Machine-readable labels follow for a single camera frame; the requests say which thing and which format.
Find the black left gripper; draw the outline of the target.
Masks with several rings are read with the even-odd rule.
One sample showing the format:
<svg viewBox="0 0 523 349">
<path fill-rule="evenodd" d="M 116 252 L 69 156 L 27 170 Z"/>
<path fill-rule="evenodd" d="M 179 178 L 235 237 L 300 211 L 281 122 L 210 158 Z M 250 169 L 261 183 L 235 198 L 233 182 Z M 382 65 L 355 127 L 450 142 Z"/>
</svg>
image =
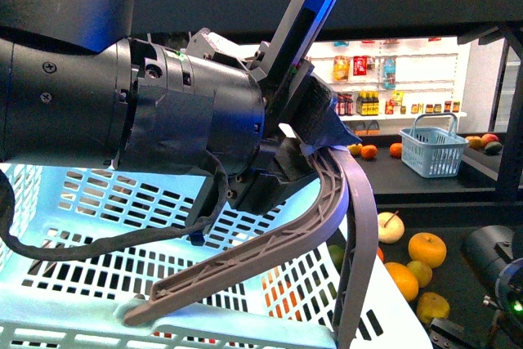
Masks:
<svg viewBox="0 0 523 349">
<path fill-rule="evenodd" d="M 335 112 L 333 91 L 302 58 L 303 34 L 262 45 L 252 61 L 226 54 L 203 29 L 184 52 L 134 39 L 126 172 L 202 175 L 222 166 L 235 209 L 266 213 L 307 182 L 302 157 L 358 141 Z M 347 211 L 346 150 L 322 149 L 310 164 L 320 193 L 301 216 L 155 284 L 128 310 L 127 326 L 148 324 L 326 241 Z"/>
</svg>

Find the grey smooth left gripper finger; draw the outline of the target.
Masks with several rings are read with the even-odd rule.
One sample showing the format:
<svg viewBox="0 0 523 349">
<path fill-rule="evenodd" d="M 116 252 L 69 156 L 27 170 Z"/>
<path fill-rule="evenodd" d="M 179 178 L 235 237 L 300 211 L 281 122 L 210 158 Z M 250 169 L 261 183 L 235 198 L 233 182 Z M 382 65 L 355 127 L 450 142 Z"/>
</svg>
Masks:
<svg viewBox="0 0 523 349">
<path fill-rule="evenodd" d="M 335 150 L 349 189 L 347 241 L 342 276 L 332 318 L 336 347 L 348 348 L 355 338 L 377 253 L 377 209 L 372 186 L 347 151 Z"/>
</svg>

